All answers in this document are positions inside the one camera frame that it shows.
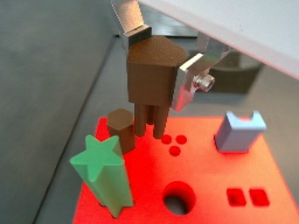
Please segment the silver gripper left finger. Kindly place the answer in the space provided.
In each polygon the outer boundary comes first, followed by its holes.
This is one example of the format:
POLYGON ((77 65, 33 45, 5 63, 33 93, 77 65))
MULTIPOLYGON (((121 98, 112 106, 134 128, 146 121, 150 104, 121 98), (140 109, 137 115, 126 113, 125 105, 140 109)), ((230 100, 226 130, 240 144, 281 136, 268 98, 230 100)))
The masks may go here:
POLYGON ((110 0, 110 5, 120 26, 122 47, 128 50, 130 45, 152 37, 152 27, 144 23, 136 0, 110 0))

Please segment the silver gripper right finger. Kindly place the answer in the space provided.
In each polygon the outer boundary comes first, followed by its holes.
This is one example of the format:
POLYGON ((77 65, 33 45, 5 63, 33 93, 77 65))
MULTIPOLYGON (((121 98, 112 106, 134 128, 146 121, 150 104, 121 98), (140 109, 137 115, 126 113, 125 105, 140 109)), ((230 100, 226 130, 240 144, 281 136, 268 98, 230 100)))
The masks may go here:
POLYGON ((210 68, 229 54, 229 46, 202 33, 196 38, 197 52, 177 68, 172 91, 172 109, 180 111, 192 101, 197 90, 208 92, 214 78, 209 75, 210 68))

